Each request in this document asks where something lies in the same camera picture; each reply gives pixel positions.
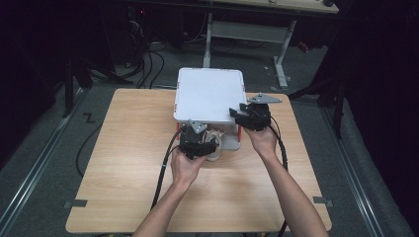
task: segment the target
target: table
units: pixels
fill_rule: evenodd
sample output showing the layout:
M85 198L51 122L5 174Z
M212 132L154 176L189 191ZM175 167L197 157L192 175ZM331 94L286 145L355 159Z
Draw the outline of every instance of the table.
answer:
M254 7L289 9L296 11L309 11L316 13L331 13L337 14L339 9L336 5L330 7L325 6L322 1L315 0L210 0L210 2L222 2L229 4L242 4ZM273 61L275 70L277 72L278 82L280 88L287 89L288 82L284 73L282 65L284 56L286 54L288 45L293 35L296 20L292 20L289 26L286 27L270 27L261 25L241 24L224 21L213 21L212 13L209 13L209 20L207 26L207 46L204 55L203 67L210 67L210 40L211 37L231 38L240 40L257 40L280 43L281 49L278 56L274 56Z
M176 132L175 95L170 90L116 91L76 196L87 203L72 207L66 223L69 232L136 229L150 209L160 165ZM270 108L287 148L291 175L311 200L321 197L288 97L268 95L283 100ZM161 197L171 182L168 167ZM329 230L326 206L314 206ZM283 221L268 173L243 134L239 150L223 151L217 161L203 165L168 232L269 232L278 231Z

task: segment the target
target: gray mat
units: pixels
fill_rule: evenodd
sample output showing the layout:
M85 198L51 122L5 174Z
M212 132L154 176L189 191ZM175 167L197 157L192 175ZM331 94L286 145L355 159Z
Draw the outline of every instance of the gray mat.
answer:
M229 53L214 53L212 67L242 70L248 92L289 94L310 83L322 55L326 51L325 48L320 48L303 53L297 48L290 47L284 67L286 74L292 77L292 81L289 83L288 90L279 91L278 81L271 63L271 56L275 55L275 48L276 45L269 44L257 49L235 48ZM176 85L179 68L183 66L201 67L204 55L202 49L178 50L170 46L160 53L164 56L165 67L157 77L155 85L165 86ZM161 64L157 58L154 58L154 70L151 77L156 74ZM119 68L119 70L120 72L127 71L124 68ZM139 75L130 79L136 83ZM69 209L63 208L66 201L75 198L81 182L75 168L75 159L84 140L103 121L117 87L119 85L96 81L95 86L88 93L86 100L64 131L64 136L56 147L52 159L9 236L77 236L66 232L65 222ZM56 98L57 103L54 107L34 125L31 134L22 143L9 164L0 172L1 213L12 200L19 185L24 181L41 153L43 145L59 123L64 105L63 90L57 94ZM301 100L293 102L293 109L320 189L326 198L333 201L333 207L328 208L333 224L330 235L369 236L368 229L343 174L333 136L328 131L319 109L312 101ZM91 114L90 120L93 120L94 123L87 122L87 116L84 114ZM82 172L87 165L97 134L98 132L87 141L86 146L80 152ZM377 211L378 220L383 226L383 232L388 236L412 236L404 219L400 217L388 190L382 184L377 170L374 169L374 164L365 150L350 116L345 116L343 119L343 136L347 150L361 174L363 185L367 187L368 195Z

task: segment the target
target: desk leg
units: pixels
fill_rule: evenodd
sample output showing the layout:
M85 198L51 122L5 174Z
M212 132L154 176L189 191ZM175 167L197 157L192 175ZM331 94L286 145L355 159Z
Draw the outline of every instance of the desk leg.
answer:
M275 69L277 71L277 77L278 77L278 81L280 82L281 89L287 89L288 88L287 78L286 78L286 75L284 73L282 63L283 63L283 60L284 60L284 56L286 55L287 47L290 43L291 37L293 36L293 29L295 27L295 24L296 24L296 21L291 21L290 22L290 25L288 27L286 36L284 38L283 46L282 46L281 51L280 51L280 55L274 57Z
M210 38L212 33L212 13L209 13L209 22L207 25L207 47L206 54L204 55L203 68L210 68Z

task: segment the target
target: hand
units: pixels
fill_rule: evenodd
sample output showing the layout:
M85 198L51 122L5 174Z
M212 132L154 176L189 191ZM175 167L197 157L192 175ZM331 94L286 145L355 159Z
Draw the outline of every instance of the hand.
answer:
M188 189L197 178L200 168L205 161L206 157L190 160L179 148L174 149L171 161L173 185Z
M244 128L244 131L249 135L252 141L253 148L262 157L275 155L275 148L277 146L277 137L269 127L261 131L254 131Z

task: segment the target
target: wooden table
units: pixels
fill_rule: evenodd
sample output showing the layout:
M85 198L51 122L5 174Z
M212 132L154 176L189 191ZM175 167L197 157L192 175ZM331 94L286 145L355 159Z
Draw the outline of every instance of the wooden table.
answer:
M66 224L69 232L129 233L146 216L160 165L176 132L175 94L116 91L76 197L87 204L72 207ZM321 197L290 101L286 95L271 96L283 99L270 109L287 148L290 173L311 200ZM160 197L171 183L169 166ZM314 206L330 229L325 205ZM278 231L283 221L268 173L243 133L238 151L224 151L217 161L203 165L168 232L269 232Z

